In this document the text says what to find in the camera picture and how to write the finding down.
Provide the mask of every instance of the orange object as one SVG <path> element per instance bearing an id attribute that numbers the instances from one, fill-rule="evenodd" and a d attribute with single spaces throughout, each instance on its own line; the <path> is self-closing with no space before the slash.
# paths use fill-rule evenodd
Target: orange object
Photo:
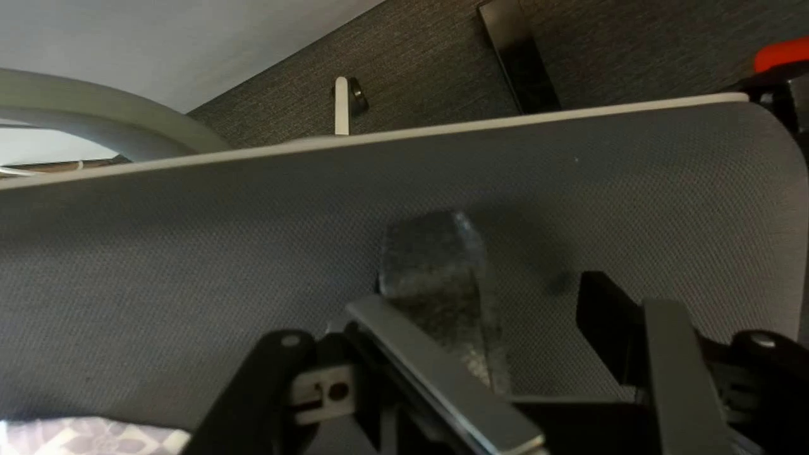
<path id="1" fill-rule="evenodd" d="M 771 70 L 777 66 L 790 66 L 790 63 L 800 63 L 800 61 L 809 61 L 809 34 L 796 37 L 796 41 L 781 41 L 773 44 L 767 44 L 757 52 L 757 73 Z"/>

